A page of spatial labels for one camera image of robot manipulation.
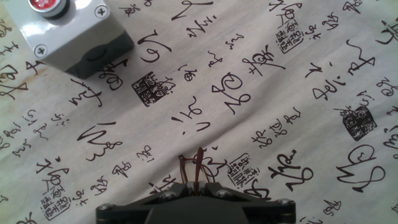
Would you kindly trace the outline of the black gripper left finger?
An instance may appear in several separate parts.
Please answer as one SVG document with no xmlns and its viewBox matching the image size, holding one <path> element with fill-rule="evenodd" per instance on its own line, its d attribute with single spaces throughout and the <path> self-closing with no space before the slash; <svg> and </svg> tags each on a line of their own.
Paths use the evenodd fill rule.
<svg viewBox="0 0 398 224">
<path fill-rule="evenodd" d="M 194 182 L 173 184 L 168 190 L 127 205 L 104 203 L 96 208 L 96 224 L 145 223 L 153 208 L 191 196 L 195 196 Z"/>
</svg>

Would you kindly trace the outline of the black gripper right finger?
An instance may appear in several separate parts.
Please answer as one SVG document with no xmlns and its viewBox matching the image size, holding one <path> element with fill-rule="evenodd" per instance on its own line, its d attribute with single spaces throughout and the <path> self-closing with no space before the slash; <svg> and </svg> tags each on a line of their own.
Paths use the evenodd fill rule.
<svg viewBox="0 0 398 224">
<path fill-rule="evenodd" d="M 295 223 L 296 204 L 282 198 L 265 201 L 218 182 L 196 184 L 197 221 L 204 223 Z"/>
</svg>

